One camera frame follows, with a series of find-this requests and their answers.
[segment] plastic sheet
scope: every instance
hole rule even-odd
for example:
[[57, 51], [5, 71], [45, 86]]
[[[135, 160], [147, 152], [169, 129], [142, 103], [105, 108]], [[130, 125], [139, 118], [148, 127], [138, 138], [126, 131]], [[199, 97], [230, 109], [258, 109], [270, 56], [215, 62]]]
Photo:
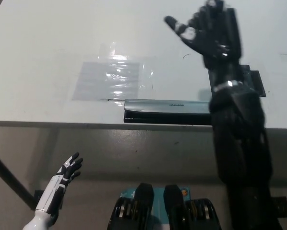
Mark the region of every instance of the plastic sheet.
[[139, 91], [151, 88], [152, 76], [153, 70], [144, 60], [121, 55], [97, 57], [83, 63], [72, 99], [137, 99]]

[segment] robotic hand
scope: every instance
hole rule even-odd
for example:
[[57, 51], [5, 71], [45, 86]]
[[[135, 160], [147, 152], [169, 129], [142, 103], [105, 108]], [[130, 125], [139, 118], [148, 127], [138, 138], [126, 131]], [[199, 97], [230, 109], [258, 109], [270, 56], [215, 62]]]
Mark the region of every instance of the robotic hand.
[[79, 153], [71, 156], [51, 178], [36, 207], [35, 217], [23, 230], [47, 230], [55, 224], [67, 186], [81, 174], [76, 172], [83, 161], [82, 158], [77, 159], [78, 156]]
[[235, 230], [280, 230], [269, 191], [273, 169], [258, 93], [244, 84], [241, 44], [233, 8], [208, 0], [188, 24], [171, 16], [168, 26], [203, 56], [213, 76], [209, 104], [218, 175], [227, 186]]

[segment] white table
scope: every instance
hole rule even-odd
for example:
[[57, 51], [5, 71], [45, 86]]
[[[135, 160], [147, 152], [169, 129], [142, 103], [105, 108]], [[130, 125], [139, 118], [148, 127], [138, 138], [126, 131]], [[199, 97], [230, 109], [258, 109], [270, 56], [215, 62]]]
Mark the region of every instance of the white table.
[[[287, 129], [287, 0], [228, 2], [238, 11], [241, 63], [260, 72], [267, 94], [262, 98], [266, 127]], [[166, 15], [186, 22], [202, 4], [4, 0], [0, 7], [0, 126], [155, 129], [155, 125], [124, 124], [123, 102], [107, 101], [110, 96], [92, 95], [88, 100], [75, 96], [87, 64], [91, 64], [88, 75], [94, 84], [98, 63], [137, 63], [135, 90], [140, 99], [208, 101], [210, 85], [202, 58], [163, 22]]]

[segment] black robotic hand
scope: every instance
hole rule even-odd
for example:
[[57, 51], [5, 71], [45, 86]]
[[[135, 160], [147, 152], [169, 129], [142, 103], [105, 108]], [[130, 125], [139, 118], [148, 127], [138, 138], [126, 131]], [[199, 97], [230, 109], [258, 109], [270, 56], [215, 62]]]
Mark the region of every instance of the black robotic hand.
[[232, 75], [234, 80], [243, 81], [235, 10], [227, 8], [224, 1], [207, 0], [187, 25], [171, 16], [165, 17], [165, 22], [183, 43], [203, 56], [205, 67], [213, 72], [213, 85], [233, 80]]
[[56, 175], [63, 175], [61, 184], [67, 186], [75, 177], [79, 176], [81, 172], [76, 172], [82, 166], [83, 159], [77, 159], [80, 154], [77, 152], [61, 166]]

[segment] gray floor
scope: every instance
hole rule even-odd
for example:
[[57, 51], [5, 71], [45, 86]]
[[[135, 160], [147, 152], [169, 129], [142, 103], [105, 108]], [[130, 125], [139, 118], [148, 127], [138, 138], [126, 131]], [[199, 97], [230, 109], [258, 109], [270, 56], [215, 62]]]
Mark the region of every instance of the gray floor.
[[[188, 177], [190, 172], [200, 176], [215, 174], [215, 165], [208, 152], [196, 159], [188, 156], [188, 151], [193, 152], [194, 148], [198, 148], [198, 145], [192, 144], [192, 136], [192, 133], [182, 132], [0, 127], [0, 158], [27, 189], [33, 192], [35, 189], [45, 188], [51, 175], [63, 162], [62, 159], [66, 159], [76, 149], [80, 150], [84, 157], [83, 174], [68, 187], [60, 217], [52, 228], [54, 230], [106, 229], [120, 192], [137, 186], [141, 181], [151, 182], [154, 186], [178, 182], [189, 186], [193, 198], [207, 197], [212, 200], [223, 229], [229, 230], [230, 219], [224, 187], [217, 180], [204, 183], [203, 179], [197, 180], [195, 177], [192, 180]], [[148, 152], [152, 152], [154, 160], [149, 161], [151, 155]], [[168, 157], [174, 153], [180, 159], [190, 157], [190, 161], [194, 162], [193, 170], [183, 171], [178, 158]], [[172, 167], [174, 162], [178, 170], [182, 171], [181, 174], [165, 177], [164, 172], [168, 175], [167, 166]], [[126, 171], [132, 172], [132, 175], [126, 174]], [[277, 185], [272, 188], [272, 194], [287, 196], [287, 187]], [[0, 179], [0, 230], [22, 229], [33, 215]], [[287, 229], [287, 219], [281, 220], [281, 223]]]

